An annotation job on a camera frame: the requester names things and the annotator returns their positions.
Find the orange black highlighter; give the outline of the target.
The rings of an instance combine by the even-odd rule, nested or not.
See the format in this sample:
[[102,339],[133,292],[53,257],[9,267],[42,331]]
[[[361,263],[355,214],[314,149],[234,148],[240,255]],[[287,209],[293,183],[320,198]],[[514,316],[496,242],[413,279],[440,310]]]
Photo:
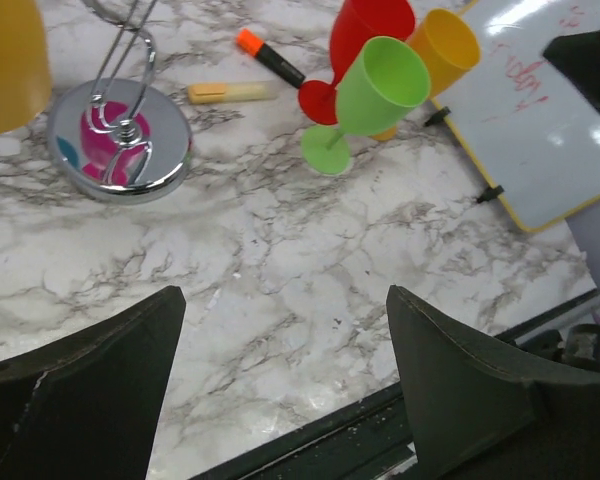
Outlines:
[[305,75],[250,30],[242,29],[236,44],[289,85],[296,89],[303,85]]

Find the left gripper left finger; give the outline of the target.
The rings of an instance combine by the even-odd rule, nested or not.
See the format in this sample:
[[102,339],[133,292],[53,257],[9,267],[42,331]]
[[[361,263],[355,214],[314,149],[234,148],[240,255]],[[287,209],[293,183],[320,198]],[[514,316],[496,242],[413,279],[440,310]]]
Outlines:
[[186,301],[168,286],[0,361],[0,479],[143,479]]

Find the chrome wine glass rack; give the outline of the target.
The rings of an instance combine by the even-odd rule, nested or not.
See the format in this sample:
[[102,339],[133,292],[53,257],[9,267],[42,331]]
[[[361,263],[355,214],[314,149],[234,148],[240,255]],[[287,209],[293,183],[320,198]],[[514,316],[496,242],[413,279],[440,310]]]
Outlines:
[[117,204],[157,200],[186,178],[193,153],[191,127],[179,106],[153,88],[157,49],[137,18],[136,2],[120,15],[99,1],[86,7],[145,48],[140,80],[122,79],[120,63],[105,58],[94,80],[63,94],[48,116],[47,145],[54,164],[85,195]]

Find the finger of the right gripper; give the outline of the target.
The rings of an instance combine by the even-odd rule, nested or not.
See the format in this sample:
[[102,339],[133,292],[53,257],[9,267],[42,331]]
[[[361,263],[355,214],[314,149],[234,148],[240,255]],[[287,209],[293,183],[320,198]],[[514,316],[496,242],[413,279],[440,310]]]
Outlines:
[[542,54],[600,114],[600,30],[558,36]]

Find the red wine glass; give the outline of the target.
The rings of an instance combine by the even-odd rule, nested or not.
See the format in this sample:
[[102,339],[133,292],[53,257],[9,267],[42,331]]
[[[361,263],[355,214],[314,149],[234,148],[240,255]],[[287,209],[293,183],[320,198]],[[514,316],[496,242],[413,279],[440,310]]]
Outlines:
[[333,70],[330,83],[309,80],[298,92],[304,114],[320,125],[334,125],[336,87],[363,45],[376,36],[406,40],[414,31],[416,16],[406,0],[346,0],[333,25],[329,58]]

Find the whiteboard with yellow frame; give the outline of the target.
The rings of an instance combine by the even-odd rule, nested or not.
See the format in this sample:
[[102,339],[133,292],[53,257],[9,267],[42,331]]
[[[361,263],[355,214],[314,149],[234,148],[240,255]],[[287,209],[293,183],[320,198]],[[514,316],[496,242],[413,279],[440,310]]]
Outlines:
[[600,1],[473,1],[480,63],[434,98],[515,224],[541,231],[600,199],[600,113],[543,56],[600,30]]

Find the yellow wine glass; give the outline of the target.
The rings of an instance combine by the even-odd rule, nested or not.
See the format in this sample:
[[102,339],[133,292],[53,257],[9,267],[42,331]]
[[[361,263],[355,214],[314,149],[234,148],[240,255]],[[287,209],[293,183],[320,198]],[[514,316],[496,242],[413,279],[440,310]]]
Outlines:
[[0,134],[41,113],[51,89],[46,30],[37,4],[0,0]]
[[407,1],[359,1],[357,6],[378,32],[402,41],[380,55],[382,71],[389,75],[381,87],[411,110],[447,90],[480,61],[473,30],[449,10],[432,9],[419,21]]

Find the pale yellow marker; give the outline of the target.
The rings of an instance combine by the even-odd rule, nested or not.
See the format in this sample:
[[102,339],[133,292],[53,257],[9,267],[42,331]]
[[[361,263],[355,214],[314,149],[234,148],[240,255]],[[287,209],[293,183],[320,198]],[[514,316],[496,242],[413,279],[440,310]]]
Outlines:
[[280,84],[275,81],[195,83],[187,87],[193,104],[239,103],[275,99]]

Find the green wine glass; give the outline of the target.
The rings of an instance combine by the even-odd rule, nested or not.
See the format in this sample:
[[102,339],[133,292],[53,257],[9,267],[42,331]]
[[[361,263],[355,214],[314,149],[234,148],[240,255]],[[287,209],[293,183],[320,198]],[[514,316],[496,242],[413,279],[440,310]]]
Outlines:
[[429,71],[407,43],[388,36],[369,39],[338,84],[336,125],[316,124],[301,139],[306,162],[322,174],[350,163],[348,135],[372,136],[395,125],[429,96]]

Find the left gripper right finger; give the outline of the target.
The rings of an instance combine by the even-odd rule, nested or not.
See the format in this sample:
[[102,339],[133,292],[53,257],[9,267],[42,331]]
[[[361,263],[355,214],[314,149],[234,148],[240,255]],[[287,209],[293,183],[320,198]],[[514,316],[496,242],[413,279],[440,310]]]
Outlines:
[[600,325],[551,358],[399,286],[386,308],[422,478],[600,479]]

